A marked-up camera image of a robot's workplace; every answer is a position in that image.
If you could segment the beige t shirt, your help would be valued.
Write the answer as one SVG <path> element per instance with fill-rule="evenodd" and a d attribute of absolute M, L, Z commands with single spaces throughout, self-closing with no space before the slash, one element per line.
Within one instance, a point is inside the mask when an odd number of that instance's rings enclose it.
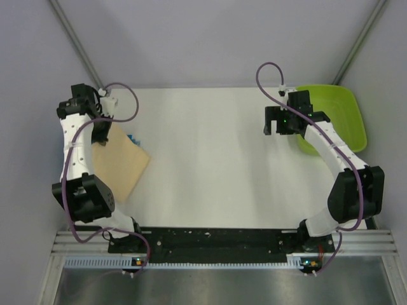
<path fill-rule="evenodd" d="M 92 161 L 96 176 L 124 203 L 147 168 L 150 156 L 134 144 L 118 123 L 113 123 L 104 146 L 92 144 Z"/>

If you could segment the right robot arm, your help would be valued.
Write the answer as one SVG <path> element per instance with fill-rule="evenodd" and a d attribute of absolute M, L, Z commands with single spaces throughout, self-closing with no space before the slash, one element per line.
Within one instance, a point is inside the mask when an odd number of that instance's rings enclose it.
<path fill-rule="evenodd" d="M 382 211 L 384 171 L 352 152 L 328 115 L 314 110 L 309 91 L 280 87 L 276 105 L 265 108 L 266 135 L 271 134 L 273 121 L 278 134 L 299 135 L 313 146 L 335 180 L 326 207 L 299 224 L 296 241 L 302 250 L 312 251 L 320 238 L 351 220 L 358 227 L 362 220 Z"/>

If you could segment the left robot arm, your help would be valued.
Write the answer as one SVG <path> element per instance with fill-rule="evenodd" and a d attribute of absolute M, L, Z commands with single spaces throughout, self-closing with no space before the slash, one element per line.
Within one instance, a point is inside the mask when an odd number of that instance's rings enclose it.
<path fill-rule="evenodd" d="M 93 144 L 107 144 L 112 124 L 117 120 L 108 109 L 117 99 L 106 88 L 96 90 L 84 83 L 71 86 L 72 97 L 60 102 L 57 116 L 64 136 L 64 164 L 52 194 L 63 208 L 69 227 L 80 243 L 88 242 L 76 232 L 75 223 L 97 226 L 98 233 L 110 232 L 122 238 L 131 252 L 139 251 L 144 237 L 136 221 L 116 208 L 112 190 L 99 178 L 92 159 Z"/>

